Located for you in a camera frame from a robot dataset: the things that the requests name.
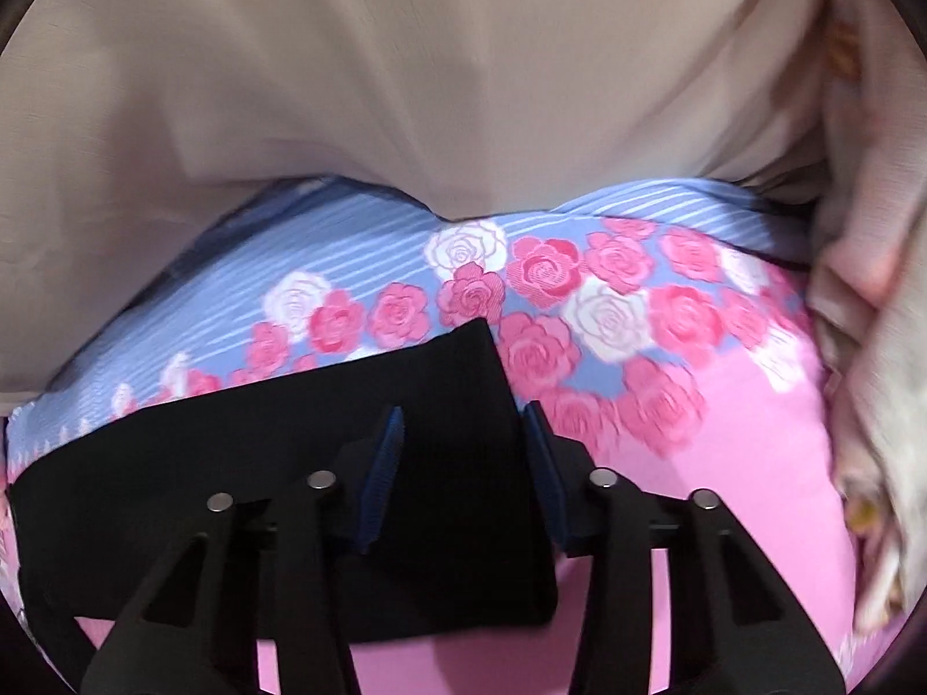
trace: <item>black strap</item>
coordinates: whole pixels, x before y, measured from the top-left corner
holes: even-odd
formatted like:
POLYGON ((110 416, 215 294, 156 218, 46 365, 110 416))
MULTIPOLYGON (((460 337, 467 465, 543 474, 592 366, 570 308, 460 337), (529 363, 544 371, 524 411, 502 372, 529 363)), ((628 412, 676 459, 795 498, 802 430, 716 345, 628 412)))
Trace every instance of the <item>black strap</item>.
POLYGON ((382 536, 335 571, 349 640, 548 621, 550 544, 516 405, 478 320, 425 345, 143 409, 34 463, 10 490, 21 574, 45 603, 34 632, 115 619, 211 494, 266 499, 394 405, 406 442, 382 536))
POLYGON ((45 664, 6 601, 0 597, 0 692, 3 695, 73 695, 45 664))
POLYGON ((59 674, 77 689, 96 649, 74 617, 62 613, 48 592, 37 586, 28 575, 20 575, 22 602, 28 610, 27 624, 35 642, 54 661, 59 674))

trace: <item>black bracket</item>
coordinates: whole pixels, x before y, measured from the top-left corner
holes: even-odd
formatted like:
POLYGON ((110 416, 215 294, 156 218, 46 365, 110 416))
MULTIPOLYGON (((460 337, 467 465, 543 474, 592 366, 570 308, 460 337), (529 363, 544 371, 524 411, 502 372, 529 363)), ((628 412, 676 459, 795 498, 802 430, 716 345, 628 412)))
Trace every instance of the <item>black bracket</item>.
POLYGON ((160 557, 91 662, 82 695, 261 695, 256 626, 261 552, 275 552, 283 692, 360 695, 335 620, 333 555, 377 539, 399 465, 402 411, 346 445, 329 470, 272 500, 215 494, 160 557))
MULTIPOLYGON (((550 537, 568 556, 592 556, 570 695, 649 691, 655 548, 669 553, 666 695, 845 695, 814 624, 717 494, 641 491, 555 436, 538 403, 523 424, 550 537)), ((360 695, 329 562, 377 539, 401 448, 396 409, 377 436, 342 448, 330 470, 275 499, 212 496, 123 611, 82 695, 261 695, 255 626, 265 550, 275 552, 281 692, 360 695)))
POLYGON ((568 556, 592 556, 570 695, 649 691, 655 548, 669 553, 666 695, 845 695, 813 622, 717 494, 648 494, 555 436, 538 403, 523 420, 550 537, 568 556))

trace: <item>white rose print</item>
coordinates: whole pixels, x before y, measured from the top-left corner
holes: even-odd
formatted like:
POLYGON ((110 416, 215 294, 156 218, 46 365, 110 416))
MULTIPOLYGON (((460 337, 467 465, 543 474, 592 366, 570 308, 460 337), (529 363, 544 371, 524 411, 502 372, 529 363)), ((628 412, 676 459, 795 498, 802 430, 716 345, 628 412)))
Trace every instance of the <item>white rose print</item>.
POLYGON ((587 276, 567 299, 561 315, 583 345, 605 363, 620 363, 654 343, 647 319, 647 292, 615 292, 587 276))
POLYGON ((471 261, 484 271, 500 271, 508 259, 504 230, 494 222, 476 221, 447 226, 425 243, 425 261, 443 281, 471 261))
POLYGON ((754 363, 766 374, 769 385, 779 394, 790 392, 806 378, 799 357, 800 346, 794 334, 770 326, 766 341, 749 351, 754 363))
POLYGON ((117 418, 122 418, 131 412, 135 400, 136 395, 133 393, 132 387, 127 385, 126 382, 122 382, 116 387, 116 391, 113 392, 113 398, 110 401, 113 415, 117 418))
POLYGON ((306 338, 306 322, 325 301, 332 286, 321 274, 291 271, 264 295, 267 320, 286 327, 290 343, 306 338))
POLYGON ((769 285, 763 262, 754 255, 742 254, 733 248, 717 246, 721 269, 737 287, 748 295, 759 295, 769 285))
POLYGON ((190 356, 187 353, 177 353, 161 371, 161 386, 170 392, 174 399, 187 396, 187 370, 190 365, 190 356))

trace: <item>pink floral fabric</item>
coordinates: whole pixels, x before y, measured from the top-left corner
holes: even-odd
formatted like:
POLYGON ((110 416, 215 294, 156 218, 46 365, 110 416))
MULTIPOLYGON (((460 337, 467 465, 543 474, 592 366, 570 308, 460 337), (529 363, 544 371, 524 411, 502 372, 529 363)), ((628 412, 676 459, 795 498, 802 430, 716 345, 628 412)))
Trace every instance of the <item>pink floral fabric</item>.
MULTIPOLYGON (((204 298, 217 329, 202 341, 165 310, 159 331, 180 339, 147 352, 141 371, 133 360, 97 382, 105 415, 58 423, 30 443, 34 457, 139 408, 406 348, 482 317, 519 404, 539 400, 557 434, 642 488, 680 497, 719 491, 837 650, 852 619, 855 558, 828 481, 801 279, 655 222, 545 214, 428 228, 403 241, 395 268, 374 246, 347 257, 307 247, 282 266, 281 234, 269 234, 277 260, 242 280, 253 287, 236 297, 238 323, 220 320, 224 294, 204 298)), ((305 226, 294 226, 290 243, 304 238, 305 226)), ((17 459, 10 475, 27 464, 17 459)), ((10 557, 7 536, 0 562, 10 557)), ((549 630, 363 647, 355 661, 364 691, 565 692, 586 575, 576 564, 560 572, 562 602, 549 630), (513 656, 518 664, 509 666, 513 656), (525 672, 536 670, 536 687, 527 687, 525 672)), ((669 667, 669 599, 655 592, 658 690, 669 667)), ((93 629, 105 635, 105 626, 93 629)), ((268 650, 261 684, 274 692, 268 650)))
POLYGON ((575 243, 524 237, 514 243, 512 255, 505 272, 509 284, 535 308, 562 303, 581 283, 581 257, 575 243))
POLYGON ((309 317, 312 347, 320 353, 349 353, 360 344, 363 307, 346 290, 332 290, 309 317))
POLYGON ((525 399, 571 376, 582 355, 563 319, 520 312, 499 322, 498 349, 513 391, 525 399))
POLYGON ((502 277, 494 271, 486 271, 476 262, 464 264, 454 271, 453 279, 442 284, 437 291, 441 324, 460 326, 474 319, 498 324, 504 299, 502 277))
POLYGON ((374 342, 386 350, 401 348, 407 343, 425 339, 431 328, 428 296, 421 287, 411 284, 386 285, 377 297, 367 320, 367 329, 374 342))
POLYGON ((676 274, 707 283, 721 280, 717 248, 707 235, 674 226, 660 238, 660 249, 676 274))

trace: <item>blue striped fabric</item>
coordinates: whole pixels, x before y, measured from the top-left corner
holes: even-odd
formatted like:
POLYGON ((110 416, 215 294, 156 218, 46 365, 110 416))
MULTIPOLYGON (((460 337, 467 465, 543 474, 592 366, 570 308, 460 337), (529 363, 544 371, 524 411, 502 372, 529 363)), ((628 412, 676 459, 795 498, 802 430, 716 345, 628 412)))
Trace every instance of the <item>blue striped fabric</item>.
POLYGON ((777 214, 757 194, 717 180, 646 180, 602 188, 555 209, 687 226, 731 246, 808 264, 808 223, 777 214))
MULTIPOLYGON (((777 215, 734 185, 706 180, 620 185, 553 211, 499 215, 473 226, 509 243, 530 233, 584 243, 592 217, 686 226, 766 257, 808 260, 803 220, 777 215)), ((265 318, 268 289, 283 275, 322 279, 362 303, 372 303, 389 283, 433 281, 436 265, 423 258, 423 249, 449 226, 392 189, 344 178, 272 185, 199 238, 74 357, 42 398, 14 413, 8 473, 15 476, 110 420, 121 406, 122 385, 134 399, 152 399, 172 373, 170 363, 227 378, 242 363, 253 325, 265 318)))

